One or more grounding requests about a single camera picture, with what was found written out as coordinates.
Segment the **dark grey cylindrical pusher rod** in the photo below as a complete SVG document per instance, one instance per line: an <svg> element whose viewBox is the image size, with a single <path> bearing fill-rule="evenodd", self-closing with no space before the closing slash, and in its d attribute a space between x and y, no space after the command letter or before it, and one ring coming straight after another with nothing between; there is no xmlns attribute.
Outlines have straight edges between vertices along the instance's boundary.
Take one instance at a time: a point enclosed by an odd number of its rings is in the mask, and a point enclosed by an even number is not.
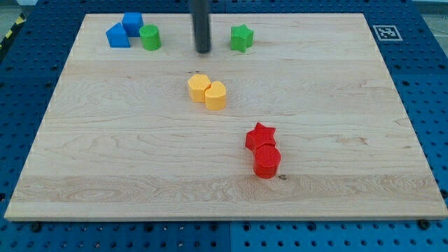
<svg viewBox="0 0 448 252"><path fill-rule="evenodd" d="M190 14L195 38L195 49L204 54L211 50L209 6L207 0L191 0Z"/></svg>

